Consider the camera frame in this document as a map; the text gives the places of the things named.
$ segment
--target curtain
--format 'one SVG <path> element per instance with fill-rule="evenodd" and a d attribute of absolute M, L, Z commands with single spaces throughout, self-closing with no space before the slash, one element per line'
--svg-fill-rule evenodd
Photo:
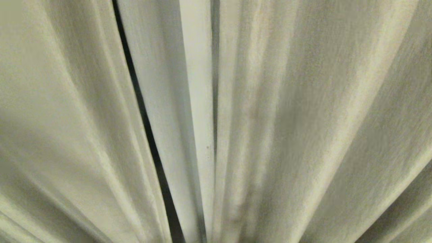
<path fill-rule="evenodd" d="M 431 1 L 0 9 L 0 240 L 181 241 L 144 112 L 185 242 L 432 242 Z"/>
<path fill-rule="evenodd" d="M 171 236 L 110 1 L 3 1 L 0 234 Z"/>

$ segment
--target white panel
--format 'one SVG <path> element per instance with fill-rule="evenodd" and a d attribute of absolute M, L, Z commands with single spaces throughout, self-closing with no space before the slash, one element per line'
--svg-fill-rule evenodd
<path fill-rule="evenodd" d="M 184 237 L 201 241 L 214 177 L 210 3 L 122 0 L 119 7 Z"/>

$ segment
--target fabric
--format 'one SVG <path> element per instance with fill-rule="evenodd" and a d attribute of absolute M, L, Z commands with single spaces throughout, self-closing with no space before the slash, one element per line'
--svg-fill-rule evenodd
<path fill-rule="evenodd" d="M 199 242 L 211 229 L 214 190 L 210 3 L 118 3 L 183 235 Z"/>
<path fill-rule="evenodd" d="M 432 242 L 431 1 L 113 8 L 0 3 L 0 241 L 172 241 L 130 51 L 186 242 Z"/>
<path fill-rule="evenodd" d="M 373 225 L 432 158 L 431 10 L 220 2 L 213 242 L 355 242 Z M 365 242 L 430 240 L 423 204 Z"/>
<path fill-rule="evenodd" d="M 112 2 L 0 11 L 2 237 L 171 241 Z"/>

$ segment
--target cream fabric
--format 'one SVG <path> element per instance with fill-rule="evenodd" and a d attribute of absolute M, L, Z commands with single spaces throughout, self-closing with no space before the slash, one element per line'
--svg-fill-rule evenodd
<path fill-rule="evenodd" d="M 432 158 L 431 10 L 220 2 L 213 242 L 346 243 L 373 225 Z M 430 240 L 422 190 L 365 242 Z"/>
<path fill-rule="evenodd" d="M 112 2 L 0 11 L 0 234 L 171 241 Z"/>
<path fill-rule="evenodd" d="M 432 1 L 118 5 L 186 242 L 432 242 Z M 112 3 L 0 11 L 0 241 L 170 242 Z"/>

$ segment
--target dark gap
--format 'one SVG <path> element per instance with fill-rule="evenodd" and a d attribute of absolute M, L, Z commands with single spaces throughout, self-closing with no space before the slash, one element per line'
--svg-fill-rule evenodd
<path fill-rule="evenodd" d="M 135 73 L 135 67 L 133 66 L 133 61 L 130 55 L 129 46 L 127 45 L 126 35 L 124 33 L 117 0 L 113 0 L 112 3 L 114 7 L 114 14 L 115 14 L 115 19 L 117 21 L 118 31 L 120 33 L 121 43 L 123 45 L 123 51 L 126 58 L 127 68 L 129 69 L 130 78 L 132 80 L 133 89 L 135 90 L 135 96 L 138 102 L 138 107 L 140 109 L 141 118 L 144 124 L 144 130 L 146 131 L 147 140 L 149 141 L 150 151 L 152 153 L 153 161 L 155 163 L 156 172 L 158 175 L 159 184 L 162 191 L 162 196 L 165 203 L 166 214 L 168 217 L 168 224 L 171 232 L 171 238 L 173 242 L 185 242 L 183 232 L 181 231 L 180 228 L 180 222 L 178 221 L 177 212 L 175 211 L 174 203 L 172 202 L 171 192 L 169 191 L 168 182 L 166 181 L 165 173 L 163 171 L 163 167 L 156 147 L 155 139 L 153 137 L 152 128 L 150 126 L 150 121 L 147 116 L 143 95 L 141 93 L 140 85 L 138 83 L 137 74 Z"/>
<path fill-rule="evenodd" d="M 216 163 L 217 150 L 217 96 L 218 96 L 218 80 L 219 80 L 219 0 L 212 0 L 210 5 L 211 10 L 211 27 L 212 27 L 212 80 L 213 80 L 213 137 L 214 137 L 214 153 Z"/>

